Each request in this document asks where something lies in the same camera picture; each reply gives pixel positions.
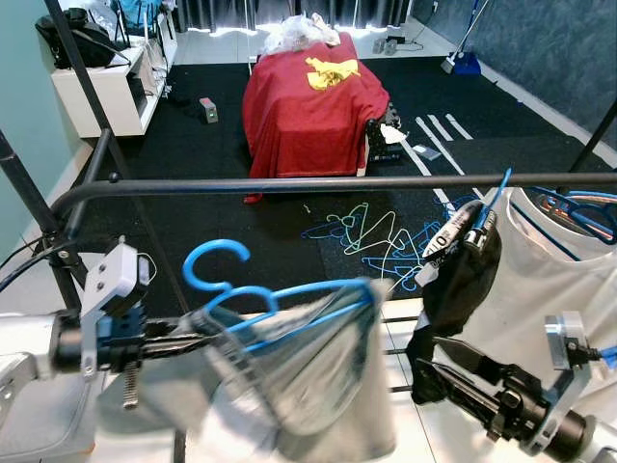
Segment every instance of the curtain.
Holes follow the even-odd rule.
[[[364,28],[405,22],[410,0],[177,0],[180,31],[189,27],[247,27],[280,22],[293,14],[318,12],[330,24]]]

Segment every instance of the blue wall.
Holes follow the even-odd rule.
[[[51,53],[34,28],[43,0],[3,2],[0,14],[0,128],[46,196],[80,140],[51,82]],[[32,217],[0,173],[0,258]]]
[[[414,16],[425,21],[432,3],[416,0]],[[472,5],[440,0],[429,27],[458,43]],[[467,50],[580,126],[596,129],[617,96],[615,0],[491,0],[476,26]],[[617,148],[617,123],[604,140]]]

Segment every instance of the black rubber mat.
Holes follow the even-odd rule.
[[[445,144],[469,174],[501,173],[508,166],[513,166],[516,172],[564,171],[569,167],[582,148],[579,142],[563,135],[483,77],[445,74],[439,66],[441,60],[365,62],[388,90],[401,115],[402,130],[410,132],[411,145],[430,146],[430,140],[415,122],[416,117],[425,119],[427,114],[435,114],[443,121],[443,116],[451,113],[474,137],[465,141],[452,131],[455,141]],[[251,161],[241,123],[241,101],[247,81],[246,65],[174,67],[169,76],[169,83],[174,87],[172,98],[159,101],[146,136],[121,139],[131,175],[135,178],[247,177]],[[217,105],[218,123],[205,123],[198,104],[198,99],[204,96]],[[456,175],[443,156],[425,163],[433,174]],[[108,159],[99,177],[107,178],[114,170],[113,162]],[[590,163],[589,170],[608,170],[608,167],[596,159]],[[416,176],[420,171],[403,155],[398,161],[370,165],[368,175]],[[471,190],[449,188],[445,193],[451,201],[460,198],[465,201]],[[378,278],[382,275],[382,265],[384,276],[399,280],[400,275],[413,268],[415,261],[411,256],[421,251],[418,246],[423,237],[444,218],[444,207],[436,203],[430,190],[269,195],[254,205],[244,205],[239,195],[148,198],[144,203],[177,278],[182,280],[182,262],[195,246],[224,237],[246,244],[253,253],[251,259],[242,263],[230,254],[219,253],[200,261],[197,273],[207,281],[230,281],[235,286],[263,285],[272,289],[359,275]],[[344,219],[348,225],[355,220],[348,228],[347,241],[340,236],[341,230],[334,230],[334,234],[332,230],[327,231],[336,220],[335,215],[342,218],[357,206],[360,207],[356,208],[357,213],[366,210],[365,232],[385,215],[386,218],[362,239],[363,214]],[[396,249],[383,241],[394,239],[398,232],[399,237],[405,233],[415,236],[413,242],[417,249],[409,242],[405,245],[399,242],[401,249],[396,255]],[[125,234],[130,244],[159,260],[130,200],[90,202],[81,233],[84,236]],[[357,252],[368,245],[374,246]],[[104,246],[88,250],[104,251]],[[389,259],[384,260],[387,251]],[[148,293],[148,310],[159,316],[179,314],[160,262],[158,267],[158,275]],[[211,297],[183,282],[181,285],[191,308]],[[399,283],[394,296],[418,297],[419,291],[414,288],[413,280],[407,279]],[[255,305],[241,302],[236,308],[250,312]]]

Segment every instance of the black bag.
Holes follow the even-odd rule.
[[[122,56],[130,64],[128,58],[119,53],[109,40],[107,31],[94,22],[88,22],[86,10],[69,8],[64,13],[87,68],[107,67],[114,59],[114,55]],[[39,18],[35,27],[51,48],[55,67],[70,68],[70,60],[51,16]]]

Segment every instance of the red blanket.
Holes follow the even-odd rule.
[[[360,76],[325,91],[307,80],[314,69],[306,58],[331,63],[358,58],[349,34],[340,39],[339,46],[318,43],[264,56],[255,65],[242,104],[251,177],[350,176],[364,167],[364,124],[384,115],[388,93],[362,63]]]

